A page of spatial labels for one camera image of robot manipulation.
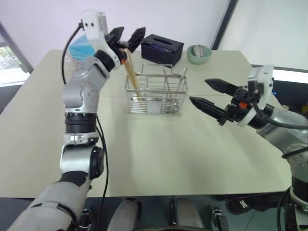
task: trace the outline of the white table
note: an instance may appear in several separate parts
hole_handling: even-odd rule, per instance
[[[36,197],[60,177],[64,132],[61,51],[50,51],[0,115],[0,197]],[[133,55],[136,71],[142,63]],[[250,65],[238,51],[214,51],[203,65],[186,54],[174,72],[188,67],[188,96],[202,96],[222,108],[231,97],[204,79],[247,82]],[[289,166],[279,150],[249,127],[223,127],[197,110],[188,96],[181,117],[128,114],[124,68],[112,71],[101,91],[98,115],[109,157],[107,196],[231,194],[285,190]],[[270,102],[279,106],[272,96]],[[104,174],[88,196],[101,196]]]

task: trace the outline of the floor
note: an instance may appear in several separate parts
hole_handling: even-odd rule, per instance
[[[142,202],[142,215],[139,220],[138,228],[161,227],[167,225],[167,211],[169,201],[174,196],[144,196],[138,197]],[[233,215],[225,207],[224,201],[217,201],[208,195],[186,196],[199,210],[206,228],[210,229],[211,207],[219,207],[228,219],[230,231],[275,231],[276,228],[276,209],[268,209],[265,212],[251,210],[245,214]],[[102,211],[102,227],[105,231],[109,221],[117,206],[123,198],[107,198]],[[88,198],[86,208],[90,208],[93,214],[97,213],[100,200]],[[5,231],[31,203],[30,199],[0,198],[0,231]]]

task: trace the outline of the green bowl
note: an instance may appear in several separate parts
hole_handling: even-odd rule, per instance
[[[197,56],[194,55],[194,52],[193,52],[194,46],[195,45],[192,45],[189,48],[187,48],[188,61],[193,63],[193,64],[204,64],[210,58],[210,56],[212,54],[212,50],[209,49],[206,46],[202,46],[204,56],[203,57],[197,57]]]

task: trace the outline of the metal utensil holder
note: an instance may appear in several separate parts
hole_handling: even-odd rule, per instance
[[[160,66],[163,74],[145,74],[145,66]],[[167,74],[164,66],[170,67]],[[126,95],[128,109],[131,113],[180,114],[187,93],[186,73],[174,74],[171,64],[143,64],[141,72],[136,73],[139,89],[134,89],[129,78],[126,78]]]

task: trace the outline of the black wire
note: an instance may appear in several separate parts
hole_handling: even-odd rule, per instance
[[[99,134],[99,136],[100,136],[100,139],[101,139],[101,141],[102,141],[102,146],[103,146],[103,150],[104,150],[104,152],[105,152],[105,159],[106,159],[106,183],[105,183],[105,189],[104,189],[104,192],[103,192],[103,196],[102,196],[102,199],[101,199],[100,208],[99,208],[99,211],[98,211],[97,224],[96,224],[96,230],[98,231],[98,230],[99,230],[99,226],[100,226],[100,222],[101,222],[102,207],[103,207],[103,204],[104,204],[104,201],[105,201],[106,192],[107,192],[107,187],[108,187],[108,180],[109,180],[109,165],[108,165],[108,155],[107,155],[107,148],[106,148],[105,136],[104,136],[104,133],[103,133],[103,129],[102,129],[100,120],[99,120],[99,118],[98,118],[97,115],[96,115],[96,120],[97,120],[97,123],[98,123],[98,125],[99,125],[99,129],[98,129],[97,126],[96,126],[96,129],[97,129],[97,132],[98,132],[98,134]]]
[[[281,198],[279,200],[279,203],[278,203],[277,214],[276,214],[276,222],[277,222],[277,230],[278,231],[281,231],[281,221],[280,221],[281,207],[282,207],[282,204],[283,204],[285,198],[290,193],[290,188],[291,187],[289,187],[286,191],[284,191],[284,193],[282,194],[282,196],[281,196]]]
[[[286,154],[283,154],[281,157],[283,159],[286,159],[290,156],[293,156],[293,155],[296,155],[296,154],[299,154],[299,153],[302,153],[302,152],[305,152],[305,151],[308,151],[308,146],[305,147],[305,148],[301,148],[301,149],[298,149],[298,150],[295,150],[295,151],[292,151],[292,152],[289,152],[289,153],[286,153]]]
[[[301,125],[291,125],[291,124],[285,124],[285,123],[280,123],[277,122],[275,120],[272,120],[271,118],[269,118],[267,115],[265,115],[260,108],[258,107],[258,103],[256,100],[252,101],[252,104],[254,106],[254,109],[256,111],[256,113],[261,116],[266,122],[282,127],[282,128],[292,128],[292,129],[308,129],[308,126],[301,126]]]
[[[73,34],[71,35],[71,37],[68,39],[65,47],[64,47],[64,50],[63,50],[63,53],[62,53],[62,58],[61,58],[61,72],[62,72],[62,80],[63,80],[63,83],[66,84],[66,79],[65,79],[65,76],[64,76],[64,58],[65,58],[65,53],[67,51],[67,48],[69,46],[69,44],[71,43],[71,41],[73,40],[73,38],[76,36],[76,34],[78,33],[78,31],[82,28],[82,23],[79,23],[78,27],[76,28],[76,30],[73,32]]]

